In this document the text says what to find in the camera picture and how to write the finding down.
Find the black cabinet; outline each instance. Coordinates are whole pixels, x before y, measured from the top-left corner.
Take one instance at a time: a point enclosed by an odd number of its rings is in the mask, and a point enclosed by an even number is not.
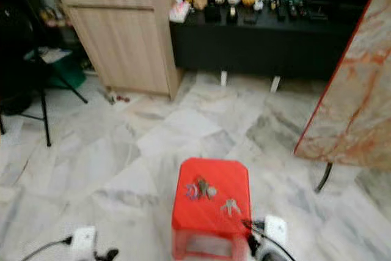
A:
[[[203,12],[190,13],[183,24],[171,23],[177,67],[226,70],[291,78],[329,79],[354,30],[355,22],[278,21],[267,9],[256,24],[245,24],[239,7],[237,24],[205,22]]]

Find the cabinet leg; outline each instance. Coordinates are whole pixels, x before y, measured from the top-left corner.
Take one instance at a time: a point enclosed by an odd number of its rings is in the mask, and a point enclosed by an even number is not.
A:
[[[221,78],[220,78],[220,83],[222,86],[226,86],[227,85],[227,76],[228,76],[228,73],[226,70],[222,70],[221,71]]]
[[[274,76],[273,82],[271,83],[270,87],[270,93],[276,93],[277,88],[279,87],[281,77],[280,76]]]

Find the black stand leg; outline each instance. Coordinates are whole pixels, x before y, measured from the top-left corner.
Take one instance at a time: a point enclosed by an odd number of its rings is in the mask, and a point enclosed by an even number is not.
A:
[[[75,93],[76,96],[78,96],[78,97],[81,99],[81,101],[83,101],[85,104],[88,103],[88,101],[87,101],[82,95],[80,95],[80,93],[79,93],[78,91],[76,91],[76,89],[75,89],[74,87],[72,87],[72,86],[70,85],[70,83],[68,83],[67,80],[64,79],[64,78],[62,77],[61,74],[59,74],[58,72],[56,72],[56,75],[59,77],[59,79],[60,79],[65,85],[67,85],[67,87],[68,87],[73,93]]]
[[[45,134],[46,134],[46,145],[48,147],[51,146],[50,142],[50,134],[49,134],[49,125],[48,125],[48,114],[46,113],[46,98],[45,98],[45,91],[42,89],[40,90],[41,94],[41,104],[42,104],[42,114],[43,114],[43,123],[45,124]]]
[[[332,162],[327,162],[327,166],[326,166],[326,170],[324,171],[323,178],[320,181],[319,185],[315,188],[315,192],[317,194],[320,193],[320,191],[322,190],[324,184],[327,182],[327,179],[330,176],[331,168],[332,168]]]
[[[1,134],[5,134],[4,125],[2,124],[2,120],[1,120],[1,114],[0,114],[0,131],[1,131]]]

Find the cable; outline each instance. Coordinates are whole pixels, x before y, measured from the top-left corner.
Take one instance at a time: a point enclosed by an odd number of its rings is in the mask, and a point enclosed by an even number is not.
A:
[[[267,235],[265,235],[264,232],[262,232],[261,230],[259,230],[258,228],[254,227],[252,225],[252,221],[250,220],[242,220],[242,223],[245,227],[247,227],[248,229],[250,230],[253,230],[254,232],[256,233],[259,233],[261,237],[271,241],[273,244],[275,244],[277,247],[279,247],[292,261],[296,261],[291,254],[289,254],[289,252],[287,250],[285,250],[280,244],[278,244],[278,242],[276,242],[275,240],[273,240],[272,238],[269,238]]]
[[[42,252],[43,250],[46,250],[52,246],[55,246],[57,244],[67,244],[67,245],[70,245],[72,242],[72,237],[67,237],[67,238],[64,238],[63,240],[61,241],[51,241],[50,243],[47,243],[45,245],[43,245],[41,248],[38,248],[36,249],[34,252],[30,253],[29,255],[27,255],[25,258],[21,259],[21,261],[27,261],[29,260],[31,257],[37,255],[39,252]]]

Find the stool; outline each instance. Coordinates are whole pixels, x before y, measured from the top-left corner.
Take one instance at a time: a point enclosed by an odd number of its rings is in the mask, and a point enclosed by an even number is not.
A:
[[[245,261],[250,231],[241,220],[250,216],[246,167],[238,161],[186,160],[180,168],[172,213],[173,257]]]

